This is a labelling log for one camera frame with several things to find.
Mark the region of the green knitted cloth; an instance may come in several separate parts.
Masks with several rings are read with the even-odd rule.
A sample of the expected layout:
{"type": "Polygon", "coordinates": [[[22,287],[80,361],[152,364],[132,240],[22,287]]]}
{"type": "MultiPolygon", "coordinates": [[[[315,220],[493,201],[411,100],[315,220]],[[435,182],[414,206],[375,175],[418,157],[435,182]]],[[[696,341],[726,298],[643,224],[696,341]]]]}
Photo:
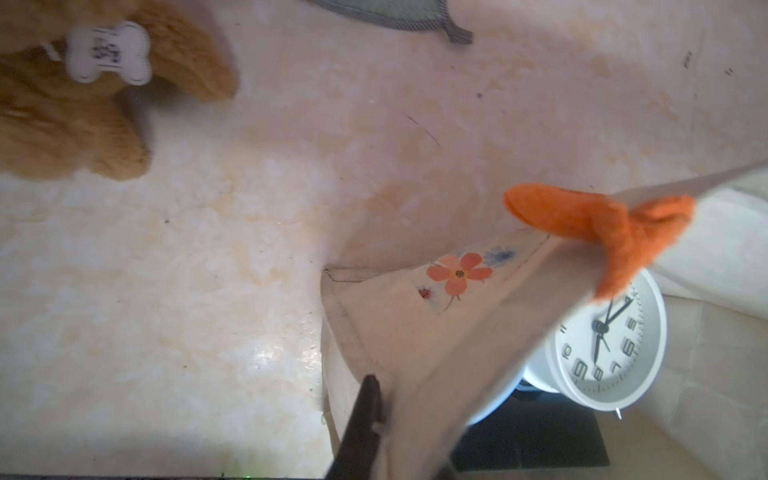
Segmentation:
{"type": "Polygon", "coordinates": [[[449,41],[471,45],[474,34],[452,19],[446,0],[311,0],[325,10],[384,28],[427,32],[443,31],[449,41]]]}

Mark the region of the cream canvas tote bag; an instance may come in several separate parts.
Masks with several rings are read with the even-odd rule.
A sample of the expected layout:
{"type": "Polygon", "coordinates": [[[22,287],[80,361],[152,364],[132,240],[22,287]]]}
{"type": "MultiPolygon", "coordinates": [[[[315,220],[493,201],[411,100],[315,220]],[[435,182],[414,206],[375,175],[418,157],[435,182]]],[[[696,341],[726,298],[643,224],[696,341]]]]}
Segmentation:
{"type": "Polygon", "coordinates": [[[705,198],[766,170],[613,195],[520,184],[503,197],[520,231],[417,267],[325,269],[324,390],[343,436],[364,377],[381,387],[371,479],[434,478],[566,316],[624,291],[689,237],[705,198]]]}

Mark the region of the brown plush dog toy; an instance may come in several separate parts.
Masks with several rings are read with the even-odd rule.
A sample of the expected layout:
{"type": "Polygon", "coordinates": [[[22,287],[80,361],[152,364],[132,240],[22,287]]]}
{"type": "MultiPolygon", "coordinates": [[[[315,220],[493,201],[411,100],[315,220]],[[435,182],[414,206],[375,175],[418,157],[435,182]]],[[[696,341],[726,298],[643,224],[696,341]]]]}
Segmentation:
{"type": "Polygon", "coordinates": [[[156,77],[202,102],[235,95],[235,67],[201,2],[3,2],[2,172],[142,176],[149,154],[117,97],[156,77]]]}

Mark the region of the black rectangular alarm clock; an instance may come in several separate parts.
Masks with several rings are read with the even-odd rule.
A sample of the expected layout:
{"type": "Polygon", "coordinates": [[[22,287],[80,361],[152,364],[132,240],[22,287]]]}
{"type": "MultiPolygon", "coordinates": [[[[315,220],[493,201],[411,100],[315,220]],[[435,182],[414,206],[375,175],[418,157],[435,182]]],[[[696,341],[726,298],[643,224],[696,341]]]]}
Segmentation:
{"type": "Polygon", "coordinates": [[[519,391],[467,429],[451,460],[461,472],[610,465],[593,410],[560,394],[519,391]]]}

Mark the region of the white round alarm clock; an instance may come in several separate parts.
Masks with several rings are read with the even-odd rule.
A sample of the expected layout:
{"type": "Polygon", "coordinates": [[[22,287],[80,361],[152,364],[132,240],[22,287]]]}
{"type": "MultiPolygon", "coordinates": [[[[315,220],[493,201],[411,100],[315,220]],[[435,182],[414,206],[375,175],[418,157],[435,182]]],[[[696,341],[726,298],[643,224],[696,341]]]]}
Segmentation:
{"type": "Polygon", "coordinates": [[[643,269],[611,300],[566,316],[529,358],[523,380],[596,411],[620,411],[650,389],[667,340],[661,291],[643,269]]]}

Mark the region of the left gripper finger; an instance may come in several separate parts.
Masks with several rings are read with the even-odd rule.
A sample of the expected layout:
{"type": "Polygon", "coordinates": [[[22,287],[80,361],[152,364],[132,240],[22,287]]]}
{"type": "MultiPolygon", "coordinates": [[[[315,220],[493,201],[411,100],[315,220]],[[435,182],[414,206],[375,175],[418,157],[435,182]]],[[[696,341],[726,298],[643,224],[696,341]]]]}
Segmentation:
{"type": "Polygon", "coordinates": [[[338,453],[326,480],[369,480],[372,478],[383,425],[381,387],[374,375],[364,377],[338,453]]]}

